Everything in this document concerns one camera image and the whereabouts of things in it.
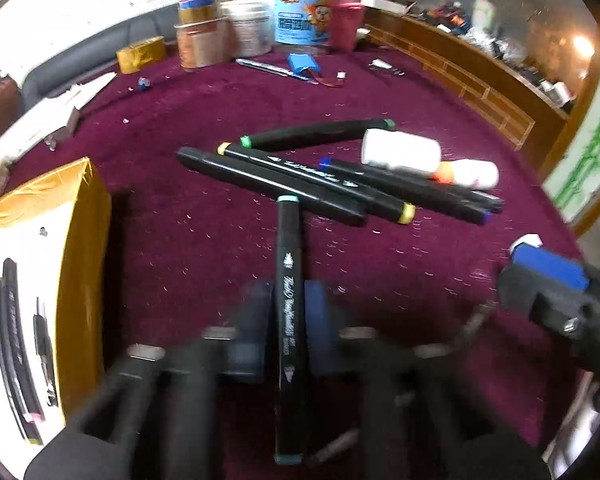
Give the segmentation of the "white plastic tub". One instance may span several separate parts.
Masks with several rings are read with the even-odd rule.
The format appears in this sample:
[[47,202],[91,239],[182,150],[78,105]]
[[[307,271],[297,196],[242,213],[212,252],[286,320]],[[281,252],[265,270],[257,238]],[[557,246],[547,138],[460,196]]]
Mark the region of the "white plastic tub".
[[232,0],[221,9],[230,58],[256,58],[272,51],[273,0]]

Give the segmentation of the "silver pen on table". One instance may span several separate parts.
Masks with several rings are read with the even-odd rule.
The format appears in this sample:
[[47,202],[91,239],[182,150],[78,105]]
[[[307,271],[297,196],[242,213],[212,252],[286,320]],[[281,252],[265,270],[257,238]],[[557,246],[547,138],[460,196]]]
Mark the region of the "silver pen on table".
[[249,58],[236,58],[235,62],[242,67],[252,68],[253,70],[260,70],[260,72],[265,72],[268,74],[273,74],[281,77],[288,77],[295,80],[300,80],[303,82],[307,82],[308,84],[317,84],[317,81],[314,79],[303,76],[300,74],[295,74],[292,70],[287,70],[286,68],[279,67],[272,64],[266,64],[262,62],[257,62],[250,60]]

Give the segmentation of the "black leather sofa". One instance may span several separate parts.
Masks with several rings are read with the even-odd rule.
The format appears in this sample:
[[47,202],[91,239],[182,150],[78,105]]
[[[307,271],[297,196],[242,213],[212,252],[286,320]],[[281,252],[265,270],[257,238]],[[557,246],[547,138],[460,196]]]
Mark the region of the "black leather sofa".
[[61,51],[35,67],[24,78],[21,94],[27,112],[42,99],[57,96],[70,84],[117,61],[117,52],[134,42],[163,36],[175,40],[178,6],[175,3],[114,24]]

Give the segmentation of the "yellow tape roll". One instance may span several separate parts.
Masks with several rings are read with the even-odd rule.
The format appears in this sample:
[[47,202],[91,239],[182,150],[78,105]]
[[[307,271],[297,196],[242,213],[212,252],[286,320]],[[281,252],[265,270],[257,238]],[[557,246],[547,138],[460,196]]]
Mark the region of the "yellow tape roll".
[[144,67],[163,61],[168,56],[163,36],[143,39],[117,50],[122,74],[139,72]]

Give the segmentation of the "brown jar with tapes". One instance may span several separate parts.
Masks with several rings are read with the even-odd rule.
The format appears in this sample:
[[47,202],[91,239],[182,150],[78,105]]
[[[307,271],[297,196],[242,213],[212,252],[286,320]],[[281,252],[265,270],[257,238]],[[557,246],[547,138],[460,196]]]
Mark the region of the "brown jar with tapes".
[[184,70],[196,70],[226,60],[225,20],[218,0],[178,0],[175,31]]

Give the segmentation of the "plain black marker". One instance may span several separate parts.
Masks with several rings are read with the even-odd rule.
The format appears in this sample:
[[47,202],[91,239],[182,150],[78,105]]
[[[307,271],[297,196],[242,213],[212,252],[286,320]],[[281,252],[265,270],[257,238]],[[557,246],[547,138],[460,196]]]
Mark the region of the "plain black marker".
[[366,212],[362,204],[328,188],[296,177],[281,174],[234,158],[212,154],[182,146],[175,154],[187,169],[207,177],[237,185],[248,191],[277,200],[282,196],[296,196],[300,205],[312,214],[329,218],[348,226],[362,226]]

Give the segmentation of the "green capped black marker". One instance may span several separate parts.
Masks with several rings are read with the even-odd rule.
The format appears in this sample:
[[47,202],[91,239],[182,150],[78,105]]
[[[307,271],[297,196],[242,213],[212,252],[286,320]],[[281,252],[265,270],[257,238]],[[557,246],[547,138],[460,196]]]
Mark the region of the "green capped black marker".
[[266,152],[292,151],[298,148],[362,139],[368,129],[394,131],[396,123],[388,118],[322,122],[242,136],[240,144],[244,148],[255,148]]

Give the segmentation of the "teal capped black marker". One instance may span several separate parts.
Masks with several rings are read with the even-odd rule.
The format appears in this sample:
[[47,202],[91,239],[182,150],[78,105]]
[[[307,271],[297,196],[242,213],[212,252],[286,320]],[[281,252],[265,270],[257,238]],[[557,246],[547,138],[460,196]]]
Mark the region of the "teal capped black marker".
[[278,393],[274,460],[277,465],[292,466],[302,461],[297,427],[298,339],[303,308],[301,214],[297,196],[279,196],[276,204],[274,292],[278,340]]

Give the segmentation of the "blue labelled plastic jar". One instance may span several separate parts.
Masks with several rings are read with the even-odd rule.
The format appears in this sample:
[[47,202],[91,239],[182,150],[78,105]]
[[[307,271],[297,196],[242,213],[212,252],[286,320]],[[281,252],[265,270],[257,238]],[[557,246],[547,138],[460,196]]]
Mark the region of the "blue labelled plastic jar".
[[290,53],[326,50],[332,0],[274,0],[275,47]]

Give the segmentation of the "white paper sheets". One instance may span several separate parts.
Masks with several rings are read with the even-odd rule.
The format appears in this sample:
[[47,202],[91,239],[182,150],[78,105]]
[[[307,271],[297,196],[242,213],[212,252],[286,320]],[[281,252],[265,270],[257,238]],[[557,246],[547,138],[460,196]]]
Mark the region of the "white paper sheets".
[[44,143],[55,151],[60,142],[73,137],[80,111],[116,78],[115,72],[85,84],[74,84],[56,98],[42,99],[0,136],[0,152],[6,162],[16,162]]

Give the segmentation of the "wooden cabinet counter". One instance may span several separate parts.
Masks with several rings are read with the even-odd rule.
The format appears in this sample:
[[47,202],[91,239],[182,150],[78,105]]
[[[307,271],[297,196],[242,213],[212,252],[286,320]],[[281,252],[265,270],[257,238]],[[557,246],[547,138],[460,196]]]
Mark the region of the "wooden cabinet counter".
[[464,100],[520,150],[535,133],[554,142],[568,115],[503,62],[448,32],[410,18],[389,0],[362,0],[364,26],[378,44],[396,49]]

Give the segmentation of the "yellow capped black marker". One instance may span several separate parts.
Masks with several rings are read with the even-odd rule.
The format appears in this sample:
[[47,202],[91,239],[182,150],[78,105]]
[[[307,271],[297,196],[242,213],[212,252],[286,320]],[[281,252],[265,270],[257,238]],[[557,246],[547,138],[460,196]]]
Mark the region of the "yellow capped black marker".
[[414,205],[388,193],[376,190],[376,188],[369,185],[356,183],[344,177],[337,177],[332,172],[302,165],[300,162],[294,162],[254,148],[245,148],[237,143],[223,142],[218,146],[216,152],[221,156],[250,162],[250,164],[272,169],[302,181],[321,185],[332,192],[357,200],[365,206],[369,214],[393,223],[405,226],[415,218],[416,208]]

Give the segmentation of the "blue capped black marker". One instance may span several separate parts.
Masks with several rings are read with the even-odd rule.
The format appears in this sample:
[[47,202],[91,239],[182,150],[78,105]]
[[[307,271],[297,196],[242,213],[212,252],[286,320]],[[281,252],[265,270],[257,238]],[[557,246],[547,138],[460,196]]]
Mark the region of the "blue capped black marker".
[[505,205],[501,198],[483,192],[331,157],[323,158],[320,168],[358,184],[377,188],[414,206],[477,226],[484,226],[492,214],[500,214]]

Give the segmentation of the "white bottle orange neck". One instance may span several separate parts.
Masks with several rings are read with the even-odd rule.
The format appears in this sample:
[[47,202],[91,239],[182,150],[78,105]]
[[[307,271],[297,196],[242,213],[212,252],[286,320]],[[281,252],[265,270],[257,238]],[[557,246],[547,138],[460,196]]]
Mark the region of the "white bottle orange neck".
[[367,129],[362,140],[361,162],[479,191],[492,190],[500,180],[500,170],[494,162],[467,158],[443,160],[437,141],[403,131]]

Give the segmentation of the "yellow taped white tray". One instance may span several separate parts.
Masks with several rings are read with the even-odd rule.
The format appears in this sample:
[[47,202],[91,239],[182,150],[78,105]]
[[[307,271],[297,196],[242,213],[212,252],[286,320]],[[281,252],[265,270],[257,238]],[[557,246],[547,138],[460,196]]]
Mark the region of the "yellow taped white tray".
[[0,198],[0,465],[15,478],[102,377],[110,216],[88,158]]

